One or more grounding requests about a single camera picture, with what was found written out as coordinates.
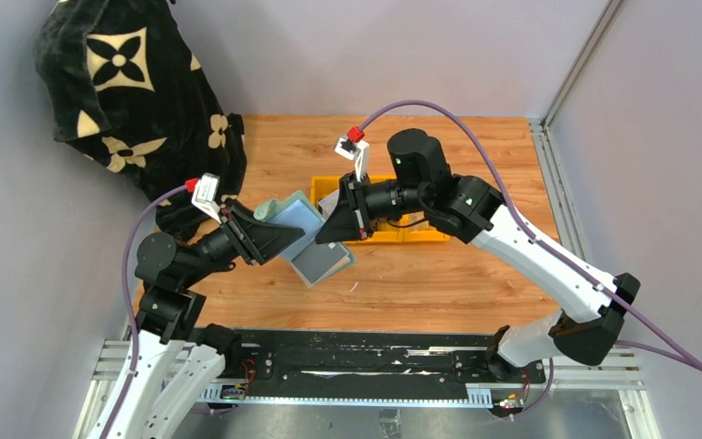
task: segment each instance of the red cable plug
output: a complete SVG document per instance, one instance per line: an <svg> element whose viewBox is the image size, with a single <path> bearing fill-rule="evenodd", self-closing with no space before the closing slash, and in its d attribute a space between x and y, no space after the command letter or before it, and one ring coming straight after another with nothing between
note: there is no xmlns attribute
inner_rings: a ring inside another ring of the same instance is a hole
<svg viewBox="0 0 702 439"><path fill-rule="evenodd" d="M195 192L195 186L197 186L197 181L200 178L190 178L184 184L186 185L186 191L190 194Z"/></svg>
<svg viewBox="0 0 702 439"><path fill-rule="evenodd" d="M360 130L358 126L352 127L350 130L348 130L348 140L351 142L357 143L360 140L365 138L365 132Z"/></svg>

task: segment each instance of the orange plastic container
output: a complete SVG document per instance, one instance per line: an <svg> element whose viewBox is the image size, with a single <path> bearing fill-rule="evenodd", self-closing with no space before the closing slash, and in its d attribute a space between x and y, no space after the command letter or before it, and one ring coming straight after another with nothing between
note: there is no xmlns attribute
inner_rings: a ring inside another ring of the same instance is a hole
<svg viewBox="0 0 702 439"><path fill-rule="evenodd" d="M370 176L371 183L396 178L395 176ZM337 190L338 177L312 177L311 178L311 203L318 208L319 200L324 199ZM423 218L421 214L405 215L399 220L399 225L404 226ZM428 224L420 224L408 229L398 229L389 226L385 221L378 224L378 230L373 237L365 241L349 241L346 244L381 244L402 242L446 242L451 237L438 232Z"/></svg>

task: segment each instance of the wood grain surface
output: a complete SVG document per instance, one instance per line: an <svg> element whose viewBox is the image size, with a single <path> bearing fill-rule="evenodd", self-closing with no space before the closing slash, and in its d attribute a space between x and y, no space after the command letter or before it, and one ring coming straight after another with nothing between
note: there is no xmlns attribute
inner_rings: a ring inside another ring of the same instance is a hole
<svg viewBox="0 0 702 439"><path fill-rule="evenodd" d="M480 137L518 208L557 238L527 120L463 119ZM364 117L258 115L244 120L249 168L239 199L255 209L269 198L282 199L298 189L309 196L311 176L340 176L353 170L333 147L339 135ZM368 127L371 175L393 174L386 141L411 127L440 139L454 173L476 175L493 184L465 135L437 116L385 116ZM209 221L199 233L213 227ZM198 324L493 333L502 325L525 324L558 308L506 263L456 239L354 245L351 250L356 265L313 288L305 286L281 258L264 266L239 263L231 273L209 276L192 288L207 297Z"/></svg>

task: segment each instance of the floral patterned blanket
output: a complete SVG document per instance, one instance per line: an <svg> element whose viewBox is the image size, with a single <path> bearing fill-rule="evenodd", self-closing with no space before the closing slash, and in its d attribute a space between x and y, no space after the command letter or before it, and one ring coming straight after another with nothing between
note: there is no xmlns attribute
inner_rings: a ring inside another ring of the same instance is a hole
<svg viewBox="0 0 702 439"><path fill-rule="evenodd" d="M165 0L61 0L34 46L54 110L54 138L132 181L153 200L192 177L240 192L243 121L222 112ZM187 240L204 215L189 194L157 210Z"/></svg>

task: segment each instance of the gray wall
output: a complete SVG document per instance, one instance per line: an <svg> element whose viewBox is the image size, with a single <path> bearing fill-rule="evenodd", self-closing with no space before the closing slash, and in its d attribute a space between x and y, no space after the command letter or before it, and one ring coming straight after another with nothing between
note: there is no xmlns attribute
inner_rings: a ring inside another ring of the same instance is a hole
<svg viewBox="0 0 702 439"><path fill-rule="evenodd" d="M0 438L70 437L145 197L65 145L31 44L52 8L0 0Z"/></svg>
<svg viewBox="0 0 702 439"><path fill-rule="evenodd" d="M204 0L173 9L235 112L370 113L421 98L459 114L541 116L605 3Z"/></svg>
<svg viewBox="0 0 702 439"><path fill-rule="evenodd" d="M553 134L593 260L702 359L702 2L626 2ZM702 374L640 355L663 437L702 437Z"/></svg>

